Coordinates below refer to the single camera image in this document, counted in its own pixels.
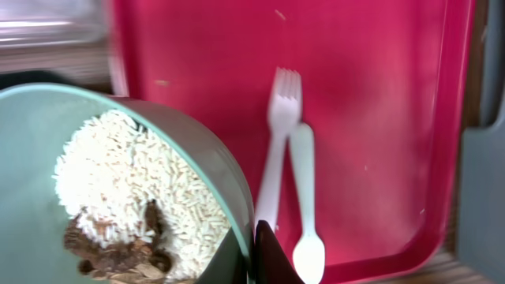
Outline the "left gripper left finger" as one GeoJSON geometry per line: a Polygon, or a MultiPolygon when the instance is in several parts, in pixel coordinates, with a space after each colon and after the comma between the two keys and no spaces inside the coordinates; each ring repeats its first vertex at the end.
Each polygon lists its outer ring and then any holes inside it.
{"type": "Polygon", "coordinates": [[[248,284],[246,260],[234,232],[229,230],[196,284],[248,284]]]}

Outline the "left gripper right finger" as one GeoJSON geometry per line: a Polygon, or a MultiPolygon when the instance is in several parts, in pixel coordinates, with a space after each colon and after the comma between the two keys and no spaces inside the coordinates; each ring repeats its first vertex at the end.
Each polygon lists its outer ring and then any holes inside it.
{"type": "Polygon", "coordinates": [[[257,284],[304,284],[264,220],[256,226],[254,252],[257,284]]]}

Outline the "white plastic spoon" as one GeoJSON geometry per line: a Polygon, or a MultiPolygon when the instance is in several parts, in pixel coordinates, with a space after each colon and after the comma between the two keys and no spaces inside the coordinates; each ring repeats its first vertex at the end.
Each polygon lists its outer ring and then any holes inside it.
{"type": "Polygon", "coordinates": [[[315,226],[314,133],[305,123],[290,134],[290,160],[301,214],[301,236],[292,254],[294,268],[304,283],[318,284],[325,268],[325,247],[315,226]]]}

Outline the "rice and food scraps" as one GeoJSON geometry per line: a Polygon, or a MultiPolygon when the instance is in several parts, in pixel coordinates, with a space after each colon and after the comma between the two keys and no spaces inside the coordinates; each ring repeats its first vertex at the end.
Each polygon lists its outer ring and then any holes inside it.
{"type": "Polygon", "coordinates": [[[120,283],[198,279],[230,223],[210,189],[162,138],[127,114],[88,119],[64,145],[55,191],[79,272],[120,283]]]}

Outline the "white plastic fork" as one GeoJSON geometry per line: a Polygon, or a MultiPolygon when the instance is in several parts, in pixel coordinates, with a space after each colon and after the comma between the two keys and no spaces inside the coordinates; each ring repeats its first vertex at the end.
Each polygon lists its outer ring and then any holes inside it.
{"type": "Polygon", "coordinates": [[[288,136],[301,120],[301,75],[277,68],[267,109],[270,143],[256,200],[255,222],[265,221],[276,228],[281,193],[281,177],[288,136]]]}

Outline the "green bowl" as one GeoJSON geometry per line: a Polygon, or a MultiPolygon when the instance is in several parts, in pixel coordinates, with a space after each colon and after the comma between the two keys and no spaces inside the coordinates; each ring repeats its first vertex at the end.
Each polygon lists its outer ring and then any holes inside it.
{"type": "Polygon", "coordinates": [[[116,109],[154,130],[203,178],[222,206],[249,283],[253,268],[253,202],[237,160],[196,119],[174,108],[115,98],[62,84],[23,84],[1,93],[1,280],[75,284],[77,258],[63,247],[68,216],[54,191],[64,143],[83,122],[116,109]]]}

